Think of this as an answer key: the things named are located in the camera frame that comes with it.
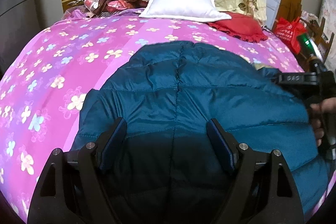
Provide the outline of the person's right hand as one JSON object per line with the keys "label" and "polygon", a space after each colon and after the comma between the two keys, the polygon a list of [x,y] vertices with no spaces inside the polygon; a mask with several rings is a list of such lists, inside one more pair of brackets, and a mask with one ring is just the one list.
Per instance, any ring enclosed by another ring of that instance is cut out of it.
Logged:
{"label": "person's right hand", "polygon": [[325,135],[325,130],[322,127],[322,115],[335,114],[335,97],[323,100],[320,103],[313,103],[310,105],[310,123],[314,131],[315,141],[317,147],[322,143],[322,138]]}

